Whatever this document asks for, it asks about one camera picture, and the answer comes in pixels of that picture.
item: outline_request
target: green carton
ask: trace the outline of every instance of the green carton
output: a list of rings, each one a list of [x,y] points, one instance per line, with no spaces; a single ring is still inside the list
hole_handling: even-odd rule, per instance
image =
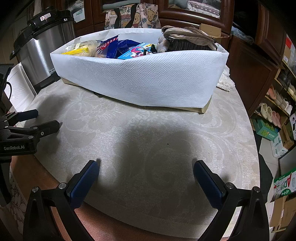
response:
[[[268,120],[255,116],[252,118],[256,133],[268,140],[273,141],[277,137],[278,130]]]

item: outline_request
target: floor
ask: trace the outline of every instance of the floor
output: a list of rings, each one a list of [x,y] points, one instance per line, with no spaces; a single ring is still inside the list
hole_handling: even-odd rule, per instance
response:
[[[269,140],[262,138],[259,153],[263,156],[267,166],[269,167],[272,173],[273,178],[278,177],[279,176],[278,159],[272,155],[271,145]],[[270,201],[272,199],[273,193],[274,193],[273,185],[271,185],[268,193],[267,203],[266,203],[266,210],[267,210],[268,216],[269,214],[270,215],[272,214],[273,208],[272,206],[270,207]],[[271,233],[271,230],[270,230],[270,240],[272,240],[273,237],[274,237],[274,233]]]

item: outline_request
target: screw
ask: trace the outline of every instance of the screw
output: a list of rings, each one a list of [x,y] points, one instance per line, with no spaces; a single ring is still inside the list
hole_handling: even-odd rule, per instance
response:
[[[61,184],[59,185],[59,189],[64,189],[66,186],[67,186],[66,183],[61,183]]]
[[[257,187],[257,186],[255,186],[255,187],[254,187],[254,191],[255,191],[255,192],[260,192],[260,188]]]
[[[234,188],[234,185],[233,185],[233,183],[226,183],[226,186],[227,186],[229,189],[232,189],[232,188]]]
[[[38,189],[39,189],[38,187],[33,187],[33,188],[32,188],[32,192],[37,192]]]

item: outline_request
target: folded cloth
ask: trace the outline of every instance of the folded cloth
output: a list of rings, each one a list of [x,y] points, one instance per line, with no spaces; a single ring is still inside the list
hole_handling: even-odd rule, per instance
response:
[[[229,75],[230,75],[229,68],[227,65],[225,65],[225,68],[221,74],[221,77],[216,87],[225,91],[231,91],[231,89],[235,87],[235,84],[232,81],[232,79],[229,77]]]

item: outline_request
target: bag handle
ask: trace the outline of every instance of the bag handle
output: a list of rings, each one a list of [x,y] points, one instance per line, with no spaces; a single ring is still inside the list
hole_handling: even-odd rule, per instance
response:
[[[131,20],[128,22],[128,24],[124,28],[131,28],[133,26],[133,21],[135,19],[137,6],[138,6],[138,3],[135,3],[134,5],[131,6]],[[114,10],[114,12],[117,15],[117,18],[116,18],[115,23],[114,23],[114,28],[119,28],[119,24],[120,24],[120,9],[119,8],[115,8],[113,10]]]

